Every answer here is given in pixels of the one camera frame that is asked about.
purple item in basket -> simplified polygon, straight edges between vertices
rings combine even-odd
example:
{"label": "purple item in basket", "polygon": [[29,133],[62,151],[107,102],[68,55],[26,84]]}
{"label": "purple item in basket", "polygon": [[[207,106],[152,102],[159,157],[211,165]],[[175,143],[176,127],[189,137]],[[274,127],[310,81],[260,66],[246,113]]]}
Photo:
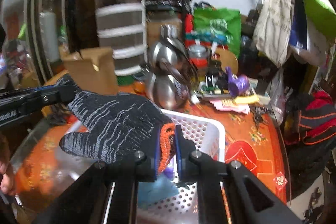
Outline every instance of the purple item in basket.
{"label": "purple item in basket", "polygon": [[226,74],[228,77],[228,90],[232,97],[236,97],[241,95],[245,91],[247,91],[250,87],[249,79],[246,75],[240,75],[238,78],[234,76],[231,72],[230,67],[226,67]]}

cardboard box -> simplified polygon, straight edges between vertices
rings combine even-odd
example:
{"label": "cardboard box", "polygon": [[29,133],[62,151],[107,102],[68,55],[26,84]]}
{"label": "cardboard box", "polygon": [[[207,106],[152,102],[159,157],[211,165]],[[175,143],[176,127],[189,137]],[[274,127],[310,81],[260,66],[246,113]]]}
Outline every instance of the cardboard box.
{"label": "cardboard box", "polygon": [[113,50],[110,47],[87,48],[63,58],[64,66],[83,90],[102,95],[118,92],[114,74]]}

green bag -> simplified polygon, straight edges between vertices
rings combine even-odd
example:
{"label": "green bag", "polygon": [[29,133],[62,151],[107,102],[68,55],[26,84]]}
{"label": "green bag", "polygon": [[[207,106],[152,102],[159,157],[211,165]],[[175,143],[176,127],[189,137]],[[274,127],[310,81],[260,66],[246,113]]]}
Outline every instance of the green bag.
{"label": "green bag", "polygon": [[303,0],[307,17],[329,39],[336,37],[336,13],[329,0]]}
{"label": "green bag", "polygon": [[209,42],[228,45],[229,50],[239,58],[241,37],[239,10],[194,9],[194,30],[208,37]]}

human hand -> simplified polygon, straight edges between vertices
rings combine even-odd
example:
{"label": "human hand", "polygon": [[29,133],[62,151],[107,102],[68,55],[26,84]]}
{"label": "human hand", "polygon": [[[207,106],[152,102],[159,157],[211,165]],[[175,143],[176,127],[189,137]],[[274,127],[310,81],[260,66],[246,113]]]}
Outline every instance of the human hand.
{"label": "human hand", "polygon": [[0,133],[0,189],[4,194],[15,194],[13,166],[9,163],[10,152],[5,136]]}

red diamond sticker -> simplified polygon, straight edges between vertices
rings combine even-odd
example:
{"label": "red diamond sticker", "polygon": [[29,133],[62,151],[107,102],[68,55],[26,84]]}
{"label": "red diamond sticker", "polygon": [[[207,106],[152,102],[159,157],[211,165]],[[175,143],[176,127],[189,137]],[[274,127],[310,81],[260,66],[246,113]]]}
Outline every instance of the red diamond sticker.
{"label": "red diamond sticker", "polygon": [[286,184],[287,184],[287,179],[283,175],[282,172],[279,172],[276,177],[273,179],[274,183],[276,184],[276,188],[280,191],[282,190]]}

